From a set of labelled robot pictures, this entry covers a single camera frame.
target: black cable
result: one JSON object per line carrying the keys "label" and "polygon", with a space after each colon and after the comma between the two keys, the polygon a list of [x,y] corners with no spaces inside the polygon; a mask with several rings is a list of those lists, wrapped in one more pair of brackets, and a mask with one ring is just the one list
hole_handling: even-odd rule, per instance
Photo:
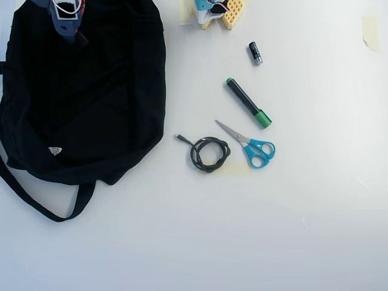
{"label": "black cable", "polygon": [[[190,144],[192,146],[192,149],[190,151],[190,157],[192,159],[194,166],[206,173],[213,173],[215,170],[221,168],[222,165],[225,163],[227,157],[230,155],[230,148],[228,143],[218,138],[212,138],[212,137],[201,138],[195,144],[192,144],[184,136],[176,135],[176,137],[181,141],[184,141],[185,143]],[[202,162],[201,155],[199,153],[205,146],[209,144],[219,145],[220,149],[222,150],[222,158],[220,158],[214,165],[208,166]]]}

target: black backpack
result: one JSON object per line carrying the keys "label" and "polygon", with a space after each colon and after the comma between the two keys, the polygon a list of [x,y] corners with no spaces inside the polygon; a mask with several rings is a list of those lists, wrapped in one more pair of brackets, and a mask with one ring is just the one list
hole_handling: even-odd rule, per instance
{"label": "black backpack", "polygon": [[114,185],[161,140],[166,47],[152,0],[87,1],[68,44],[47,10],[26,1],[15,12],[6,61],[0,140],[7,165],[49,182],[79,185],[61,218],[37,203],[0,158],[0,176],[26,203],[62,222],[78,216],[97,180]]}

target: masking tape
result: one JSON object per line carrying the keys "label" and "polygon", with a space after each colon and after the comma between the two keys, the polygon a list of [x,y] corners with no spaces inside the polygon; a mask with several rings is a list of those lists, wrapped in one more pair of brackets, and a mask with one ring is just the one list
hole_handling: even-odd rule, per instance
{"label": "masking tape", "polygon": [[363,38],[365,45],[370,50],[378,52],[378,30],[376,17],[363,17]]}
{"label": "masking tape", "polygon": [[25,3],[25,0],[15,0],[15,11],[17,11],[23,3]]}
{"label": "masking tape", "polygon": [[[204,161],[204,164],[211,165],[214,161]],[[250,176],[252,174],[252,169],[247,162],[238,162],[238,161],[226,161],[224,165],[215,170],[210,175],[215,176]]]}
{"label": "masking tape", "polygon": [[194,0],[178,0],[178,1],[179,1],[179,25],[191,24]]}

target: green marker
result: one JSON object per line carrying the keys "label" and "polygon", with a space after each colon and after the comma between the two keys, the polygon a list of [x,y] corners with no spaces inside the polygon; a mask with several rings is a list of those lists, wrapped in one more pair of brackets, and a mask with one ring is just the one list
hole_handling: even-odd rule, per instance
{"label": "green marker", "polygon": [[259,109],[255,103],[249,98],[247,93],[237,84],[237,82],[233,78],[229,78],[226,80],[226,84],[232,91],[236,94],[238,99],[249,109],[249,111],[254,115],[256,120],[264,127],[267,128],[271,125],[272,120],[266,115],[264,111]]}

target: blue scissors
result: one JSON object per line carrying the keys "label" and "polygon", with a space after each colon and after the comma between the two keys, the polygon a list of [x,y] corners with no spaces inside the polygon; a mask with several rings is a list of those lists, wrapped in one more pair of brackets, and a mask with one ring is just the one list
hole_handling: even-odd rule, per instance
{"label": "blue scissors", "polygon": [[[216,120],[216,122],[219,126],[221,126],[223,130],[225,130],[227,133],[229,133],[241,143],[241,145],[244,147],[245,152],[247,153],[248,160],[250,161],[250,164],[253,168],[264,168],[275,156],[276,147],[272,142],[257,141],[255,139],[246,138],[245,136],[240,135],[238,132],[235,132],[231,128],[227,127],[225,124],[222,124],[218,120]],[[269,147],[269,152],[263,149],[264,146]],[[255,165],[255,163],[253,162],[254,158],[259,158],[261,160],[260,166]]]}

